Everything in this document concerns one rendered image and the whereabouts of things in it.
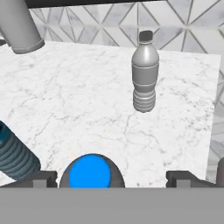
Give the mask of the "grey plastic bottle black cap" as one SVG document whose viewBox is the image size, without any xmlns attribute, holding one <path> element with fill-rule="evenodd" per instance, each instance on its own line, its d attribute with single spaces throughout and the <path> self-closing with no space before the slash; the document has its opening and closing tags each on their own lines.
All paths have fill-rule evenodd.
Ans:
<svg viewBox="0 0 224 224">
<path fill-rule="evenodd" d="M 138 47 L 131 59 L 133 107 L 142 113 L 152 111 L 156 103 L 159 55 L 152 42 L 153 32 L 141 31 Z"/>
</svg>

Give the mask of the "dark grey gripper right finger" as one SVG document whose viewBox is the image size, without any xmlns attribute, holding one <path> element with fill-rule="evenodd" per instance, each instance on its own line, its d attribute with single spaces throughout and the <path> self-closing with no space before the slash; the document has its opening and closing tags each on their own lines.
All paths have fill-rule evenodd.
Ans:
<svg viewBox="0 0 224 224">
<path fill-rule="evenodd" d="M 167 188 L 215 187 L 215 184 L 201 180 L 189 171 L 167 171 L 166 179 Z"/>
</svg>

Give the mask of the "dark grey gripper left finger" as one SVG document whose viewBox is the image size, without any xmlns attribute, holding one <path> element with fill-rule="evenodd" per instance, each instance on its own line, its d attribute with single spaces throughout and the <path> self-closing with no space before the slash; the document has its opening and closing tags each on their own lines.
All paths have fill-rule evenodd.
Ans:
<svg viewBox="0 0 224 224">
<path fill-rule="evenodd" d="M 7 184 L 6 188 L 57 188 L 56 171 L 38 171 L 28 178 Z"/>
</svg>

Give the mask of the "plain grey cylindrical bottle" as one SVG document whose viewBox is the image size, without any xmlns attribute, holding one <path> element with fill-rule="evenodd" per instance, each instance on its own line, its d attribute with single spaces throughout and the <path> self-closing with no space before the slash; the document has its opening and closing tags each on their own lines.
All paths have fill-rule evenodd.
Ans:
<svg viewBox="0 0 224 224">
<path fill-rule="evenodd" d="M 45 45 L 25 0 L 0 0 L 0 33 L 15 54 L 31 53 Z"/>
</svg>

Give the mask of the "dark grey-brown bottle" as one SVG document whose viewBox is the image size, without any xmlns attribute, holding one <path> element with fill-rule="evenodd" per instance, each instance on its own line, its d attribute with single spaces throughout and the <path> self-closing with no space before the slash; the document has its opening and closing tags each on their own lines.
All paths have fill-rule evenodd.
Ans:
<svg viewBox="0 0 224 224">
<path fill-rule="evenodd" d="M 224 187 L 224 157 L 222 157 L 217 166 L 216 185 Z"/>
</svg>

